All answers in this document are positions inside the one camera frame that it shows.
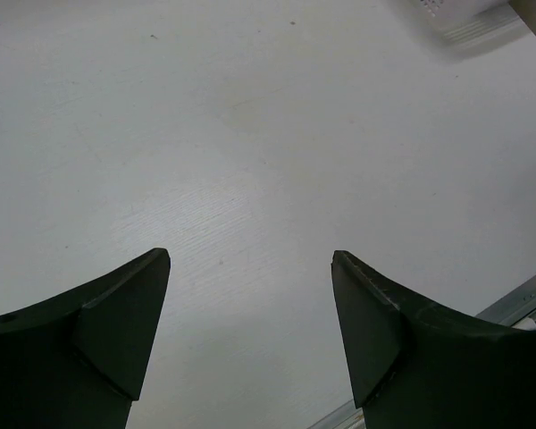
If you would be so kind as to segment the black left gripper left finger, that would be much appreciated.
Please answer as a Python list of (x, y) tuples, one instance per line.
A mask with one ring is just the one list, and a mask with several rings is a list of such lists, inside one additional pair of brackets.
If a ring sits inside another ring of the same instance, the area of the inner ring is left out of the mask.
[(123, 428), (140, 397), (171, 259), (112, 272), (0, 315), (0, 428)]

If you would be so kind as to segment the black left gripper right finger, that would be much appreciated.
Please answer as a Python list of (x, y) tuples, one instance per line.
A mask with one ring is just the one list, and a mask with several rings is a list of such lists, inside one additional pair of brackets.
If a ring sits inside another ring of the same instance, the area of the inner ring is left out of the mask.
[(466, 315), (338, 250), (331, 279), (369, 428), (536, 428), (536, 330)]

